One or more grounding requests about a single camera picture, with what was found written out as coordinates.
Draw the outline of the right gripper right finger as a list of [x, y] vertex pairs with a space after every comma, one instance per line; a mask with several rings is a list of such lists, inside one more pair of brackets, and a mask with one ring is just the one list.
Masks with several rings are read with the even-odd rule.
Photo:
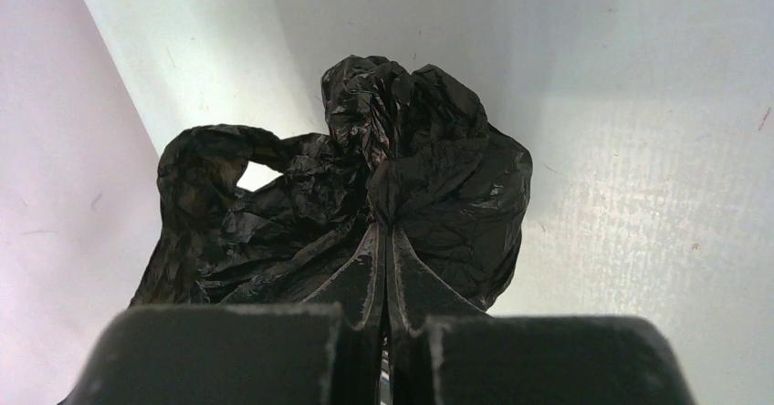
[[691, 404], [668, 341], [632, 316], [492, 317], [386, 238], [395, 404]]

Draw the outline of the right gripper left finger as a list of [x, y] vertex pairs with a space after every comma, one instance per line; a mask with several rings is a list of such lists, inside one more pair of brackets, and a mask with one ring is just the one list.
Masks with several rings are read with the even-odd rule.
[[136, 306], [99, 337], [68, 404], [376, 404], [383, 228], [300, 302]]

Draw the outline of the black trash bag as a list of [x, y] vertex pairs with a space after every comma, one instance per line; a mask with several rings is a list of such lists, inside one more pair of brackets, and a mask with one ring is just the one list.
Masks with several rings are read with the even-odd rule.
[[518, 260], [528, 149], [433, 65], [350, 56], [320, 85], [324, 134], [219, 124], [167, 144], [161, 235], [133, 305], [299, 301], [372, 224], [400, 227], [460, 296], [494, 304]]

